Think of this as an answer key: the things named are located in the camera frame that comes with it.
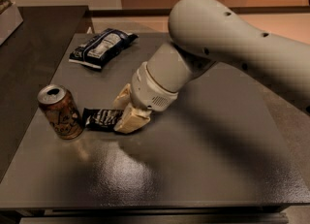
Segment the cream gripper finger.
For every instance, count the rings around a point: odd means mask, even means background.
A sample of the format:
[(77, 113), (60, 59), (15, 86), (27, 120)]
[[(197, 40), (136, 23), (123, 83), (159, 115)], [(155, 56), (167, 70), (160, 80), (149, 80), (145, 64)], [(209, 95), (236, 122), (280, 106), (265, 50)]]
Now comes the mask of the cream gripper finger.
[(122, 134), (132, 133), (146, 125), (150, 121), (150, 115), (151, 111), (135, 108), (129, 103), (114, 126), (114, 130)]
[(117, 110), (125, 110), (131, 104), (131, 85), (127, 83), (113, 101)]

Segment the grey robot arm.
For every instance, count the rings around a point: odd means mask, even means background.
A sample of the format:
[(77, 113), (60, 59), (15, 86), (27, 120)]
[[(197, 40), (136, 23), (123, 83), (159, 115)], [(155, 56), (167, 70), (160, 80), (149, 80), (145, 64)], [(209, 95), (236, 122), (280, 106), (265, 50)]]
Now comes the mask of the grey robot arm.
[(217, 0), (180, 0), (170, 11), (170, 40), (141, 63), (113, 105), (114, 130), (132, 133), (163, 112), (179, 90), (219, 62), (243, 71), (301, 111), (310, 108), (310, 46), (262, 31)]

